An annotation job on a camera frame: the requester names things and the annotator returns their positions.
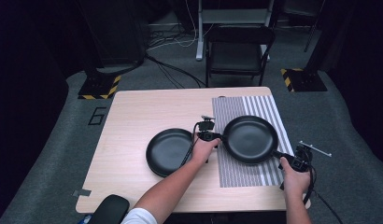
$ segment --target white shirt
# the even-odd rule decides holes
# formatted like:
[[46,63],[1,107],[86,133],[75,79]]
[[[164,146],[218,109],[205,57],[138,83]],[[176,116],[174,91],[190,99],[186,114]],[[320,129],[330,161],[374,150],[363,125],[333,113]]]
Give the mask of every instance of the white shirt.
[[157,224],[156,218],[144,208],[133,208],[121,224]]

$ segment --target gray and white striped cloth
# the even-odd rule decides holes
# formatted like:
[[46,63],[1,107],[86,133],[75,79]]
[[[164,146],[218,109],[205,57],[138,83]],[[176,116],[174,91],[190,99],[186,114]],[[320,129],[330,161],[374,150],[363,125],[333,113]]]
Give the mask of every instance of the gray and white striped cloth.
[[[279,138],[278,150],[293,155],[272,95],[219,97],[213,98],[212,104],[216,133],[223,133],[226,125],[237,117],[245,115],[261,117],[276,129]],[[218,164],[221,188],[272,186],[280,185],[283,181],[282,172],[278,169],[278,159],[271,158],[256,165],[244,164],[234,159],[223,144],[218,146]]]

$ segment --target light wood tabletop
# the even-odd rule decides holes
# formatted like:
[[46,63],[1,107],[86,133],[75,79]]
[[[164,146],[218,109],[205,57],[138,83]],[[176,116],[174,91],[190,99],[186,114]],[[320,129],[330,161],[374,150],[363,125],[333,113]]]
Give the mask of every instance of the light wood tabletop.
[[[117,92],[83,185],[91,194],[78,197],[77,211],[93,213],[110,194],[126,198],[132,208],[145,191],[163,179],[147,164],[149,141],[166,129],[192,132],[202,115],[213,116],[212,98],[271,94],[265,87]],[[221,188],[214,149],[174,212],[285,209],[278,186]]]

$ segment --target person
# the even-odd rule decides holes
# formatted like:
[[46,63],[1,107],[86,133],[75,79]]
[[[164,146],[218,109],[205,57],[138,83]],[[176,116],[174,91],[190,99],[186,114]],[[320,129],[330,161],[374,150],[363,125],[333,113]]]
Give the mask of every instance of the person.
[[[151,187],[130,210],[121,224],[164,223],[177,206],[183,194],[203,167],[219,138],[210,142],[194,138],[191,159],[174,173]],[[284,168],[284,192],[287,222],[311,223],[303,203],[303,193],[308,188],[310,175],[293,171],[285,158],[280,159]]]

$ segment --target table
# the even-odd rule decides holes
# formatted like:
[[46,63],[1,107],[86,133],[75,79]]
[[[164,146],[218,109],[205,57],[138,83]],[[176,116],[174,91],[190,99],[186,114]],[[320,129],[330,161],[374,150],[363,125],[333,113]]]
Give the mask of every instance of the table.
[[203,23],[259,23],[269,25],[274,0],[270,0],[268,8],[257,9],[203,9],[202,0],[198,0],[198,42],[195,59],[203,60],[204,37]]
[[[162,178],[146,162],[146,148],[157,133],[181,128],[192,131],[202,115],[212,116],[212,98],[271,95],[265,87],[119,91],[107,115],[79,196],[79,213],[93,213],[110,194],[126,198],[131,207]],[[214,149],[174,212],[285,210],[278,186],[220,188],[218,155]]]

